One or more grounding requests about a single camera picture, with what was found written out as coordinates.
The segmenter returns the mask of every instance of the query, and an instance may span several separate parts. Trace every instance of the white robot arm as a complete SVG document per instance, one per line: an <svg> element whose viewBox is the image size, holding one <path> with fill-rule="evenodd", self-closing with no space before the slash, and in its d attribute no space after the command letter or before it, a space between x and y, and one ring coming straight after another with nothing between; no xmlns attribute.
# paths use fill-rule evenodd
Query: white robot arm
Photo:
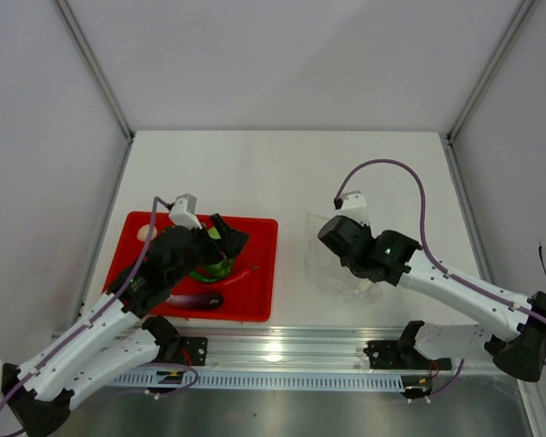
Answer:
<svg viewBox="0 0 546 437"><path fill-rule="evenodd" d="M164 229L154 241L157 203L170 208L179 226ZM7 404L29 437L56 431L85 398L129 369L151 361L174 362L180 336L163 317L151 317L117 345L103 350L119 333L166 300L172 288L199 265L236 258L248 235L210 217L220 239L212 239L194 215L196 199L184 195L168 205L155 199L147 242L138 260L123 270L96 305L34 358L4 364L0 410ZM202 303L203 295L187 297Z"/></svg>
<svg viewBox="0 0 546 437"><path fill-rule="evenodd" d="M417 241L386 230L372 237L366 200L360 192L343 194L338 215L319 232L318 238L336 255L342 266L359 278L386 281L432 297L477 321L478 325L435 326L416 320L409 323L397 347L369 351L373 362L405 369L424 369L441 358L493 361L509 375L538 381L546 358L546 325L531 315L546 318L546 294L528 298L474 278L433 259Z"/></svg>

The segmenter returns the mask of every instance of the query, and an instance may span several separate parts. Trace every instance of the green pepper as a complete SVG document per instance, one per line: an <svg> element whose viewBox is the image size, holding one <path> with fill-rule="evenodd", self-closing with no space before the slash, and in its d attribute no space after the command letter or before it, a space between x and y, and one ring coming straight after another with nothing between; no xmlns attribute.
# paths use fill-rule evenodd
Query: green pepper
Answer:
<svg viewBox="0 0 546 437"><path fill-rule="evenodd" d="M195 270L190 272L190 278L198 282L202 282L203 284L211 284L213 282L218 282L222 280L222 278L210 278L209 276L205 276Z"/></svg>
<svg viewBox="0 0 546 437"><path fill-rule="evenodd" d="M208 235L212 239L220 239L220 235L218 234L218 231L216 228L210 228L208 230ZM202 273L198 271L193 271L192 273L190 273L190 278L205 284L217 282L221 279L224 279L230 276L230 273L233 271L234 264L235 264L234 259L223 259L217 264L204 265L204 266L201 266L202 270L204 270L210 276L203 275Z"/></svg>
<svg viewBox="0 0 546 437"><path fill-rule="evenodd" d="M235 264L234 259L223 259L217 264L202 266L202 269L204 269L210 276L214 276L215 278L219 278L219 279L224 279L228 275L230 275L230 272L233 270L234 264Z"/></svg>

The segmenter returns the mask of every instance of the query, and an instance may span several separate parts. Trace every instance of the red tray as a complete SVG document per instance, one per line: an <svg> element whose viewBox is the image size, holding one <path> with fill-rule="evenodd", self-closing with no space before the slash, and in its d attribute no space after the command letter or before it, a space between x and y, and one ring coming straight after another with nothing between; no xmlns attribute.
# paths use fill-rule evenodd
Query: red tray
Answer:
<svg viewBox="0 0 546 437"><path fill-rule="evenodd" d="M200 222L211 226L208 216L197 216ZM107 274L104 290L117 275L129 267L139 255L143 241L137 239L137 232L149 224L149 212L131 212L127 215L126 224L121 232L116 254ZM232 228L247 232L250 236L246 247L237 258L233 268L236 271L246 267L255 267L247 279L237 286L231 285L220 291L223 304L209 311L182 310L167 303L161 303L151 313L161 316L218 319L237 321L267 321L271 314L271 297L273 294L273 277L275 274L275 254L277 251L278 223L270 218L223 217ZM158 233L173 223L167 213L158 213L156 228ZM172 289L172 294L196 294L214 292L202 287L191 278L185 278Z"/></svg>

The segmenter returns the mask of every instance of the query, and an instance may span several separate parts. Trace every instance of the metal floor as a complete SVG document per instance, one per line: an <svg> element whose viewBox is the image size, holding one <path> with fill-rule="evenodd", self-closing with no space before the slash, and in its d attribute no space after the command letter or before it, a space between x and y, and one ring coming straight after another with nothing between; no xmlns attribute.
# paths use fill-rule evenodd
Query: metal floor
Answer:
<svg viewBox="0 0 546 437"><path fill-rule="evenodd" d="M508 377L462 377L432 404L398 394L192 390L152 401L104 389L73 412L60 437L532 436Z"/></svg>

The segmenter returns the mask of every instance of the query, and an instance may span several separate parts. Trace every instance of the black mounting bracket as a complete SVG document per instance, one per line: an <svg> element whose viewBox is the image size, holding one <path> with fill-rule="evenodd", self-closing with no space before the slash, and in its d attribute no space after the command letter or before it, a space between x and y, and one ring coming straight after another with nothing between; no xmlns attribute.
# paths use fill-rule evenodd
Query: black mounting bracket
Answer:
<svg viewBox="0 0 546 437"><path fill-rule="evenodd" d="M208 339L206 337L181 337L178 349L169 359L153 362L169 362L186 366L202 367L207 361Z"/></svg>
<svg viewBox="0 0 546 437"><path fill-rule="evenodd" d="M546 293L538 291L528 299L531 310L546 318ZM546 361L546 325L533 317L519 327L520 336L505 342L495 335L485 343L493 363L510 376L528 382L538 382Z"/></svg>
<svg viewBox="0 0 546 437"><path fill-rule="evenodd" d="M370 368L381 371L429 371L431 360L421 357L419 360L413 360L412 363L406 362L399 351L398 340L371 340L366 343L367 346L363 352L369 357ZM452 369L449 358L436 360L441 371L450 371Z"/></svg>

